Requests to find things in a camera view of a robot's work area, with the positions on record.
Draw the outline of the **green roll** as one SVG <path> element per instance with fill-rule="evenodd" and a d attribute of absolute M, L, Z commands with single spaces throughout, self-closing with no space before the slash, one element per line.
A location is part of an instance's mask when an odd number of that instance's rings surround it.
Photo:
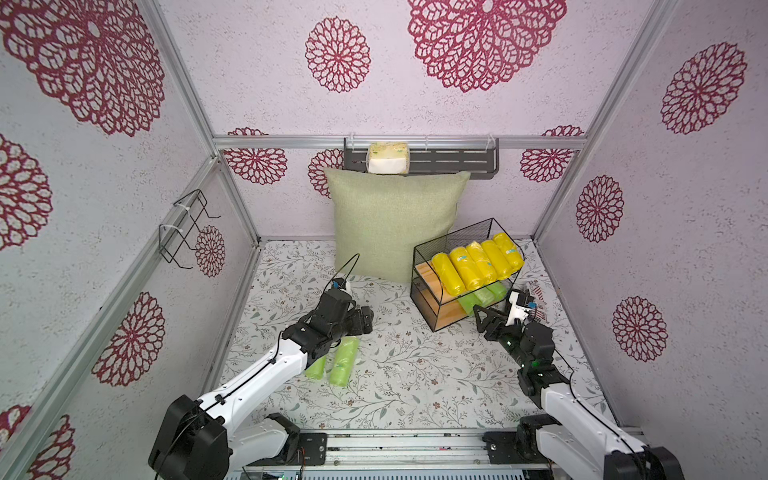
<path fill-rule="evenodd" d="M 329 383 L 337 387 L 347 387 L 355 365 L 360 339 L 347 336 L 337 348 L 334 365 L 330 371 Z"/>
<path fill-rule="evenodd" d="M 322 380 L 326 373 L 326 362 L 327 362 L 327 356 L 324 355 L 320 357 L 319 359 L 315 360 L 311 366 L 309 366 L 305 372 L 304 375 L 311 380 Z"/>
<path fill-rule="evenodd" d="M 507 285 L 500 281 L 488 285 L 487 289 L 493 295 L 493 302 L 502 301 L 508 293 Z"/>
<path fill-rule="evenodd" d="M 496 302 L 495 294 L 488 288 L 484 287 L 474 292 L 475 303 L 483 307 L 487 307 Z"/>

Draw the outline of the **green roll diagonal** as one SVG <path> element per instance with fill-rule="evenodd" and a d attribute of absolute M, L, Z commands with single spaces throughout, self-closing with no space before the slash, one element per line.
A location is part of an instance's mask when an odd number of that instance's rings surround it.
<path fill-rule="evenodd" d="M 481 304 L 479 297 L 475 293 L 468 293 L 458 297 L 457 301 L 467 316 L 473 316 L 474 307 Z"/>

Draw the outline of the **yellow roll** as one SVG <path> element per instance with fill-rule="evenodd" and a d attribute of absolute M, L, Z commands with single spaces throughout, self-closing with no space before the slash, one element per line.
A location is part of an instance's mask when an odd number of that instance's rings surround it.
<path fill-rule="evenodd" d="M 524 266 L 524 257 L 518 245 L 506 233 L 503 232 L 497 233 L 493 237 L 493 240 L 507 259 L 507 262 L 511 267 L 511 271 L 513 273 L 520 271 Z"/>
<path fill-rule="evenodd" d="M 473 241 L 466 246 L 466 250 L 468 256 L 474 262 L 483 284 L 489 285 L 494 283 L 497 280 L 497 272 L 482 248 L 482 245 L 477 241 Z"/>
<path fill-rule="evenodd" d="M 474 291 L 484 286 L 483 277 L 465 247 L 454 248 L 449 253 L 449 258 L 468 291 Z"/>
<path fill-rule="evenodd" d="M 431 259 L 431 264 L 443 288 L 449 295 L 458 297 L 466 292 L 464 283 L 446 253 L 439 252 L 435 254 Z"/>
<path fill-rule="evenodd" d="M 512 266 L 498 245 L 493 240 L 485 240 L 481 247 L 496 271 L 498 280 L 509 278 L 513 271 Z"/>

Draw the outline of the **green roll front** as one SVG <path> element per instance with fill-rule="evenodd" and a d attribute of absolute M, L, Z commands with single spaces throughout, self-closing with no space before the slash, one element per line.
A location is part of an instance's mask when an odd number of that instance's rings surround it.
<path fill-rule="evenodd" d="M 487 307 L 496 302 L 495 294 L 488 288 L 484 287 L 474 292 L 475 303 L 483 307 Z"/>

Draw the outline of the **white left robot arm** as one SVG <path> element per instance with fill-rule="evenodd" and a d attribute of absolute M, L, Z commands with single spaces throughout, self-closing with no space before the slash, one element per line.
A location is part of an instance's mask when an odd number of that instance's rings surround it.
<path fill-rule="evenodd" d="M 251 427 L 244 421 L 343 338 L 371 333 L 373 319 L 370 307 L 357 305 L 344 289 L 331 288 L 246 370 L 197 399 L 174 400 L 148 458 L 156 478 L 223 479 L 254 462 L 299 459 L 301 430 L 285 416 L 270 414 Z"/>

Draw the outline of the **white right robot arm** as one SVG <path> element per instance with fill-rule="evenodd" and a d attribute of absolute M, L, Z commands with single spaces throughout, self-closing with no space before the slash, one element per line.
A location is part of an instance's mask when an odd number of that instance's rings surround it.
<path fill-rule="evenodd" d="M 519 369 L 520 389 L 543 412 L 519 420 L 515 455 L 558 465 L 573 479 L 682 479 L 683 469 L 664 447 L 630 435 L 575 393 L 554 364 L 553 330 L 510 312 L 475 306 L 479 333 L 501 344 Z"/>

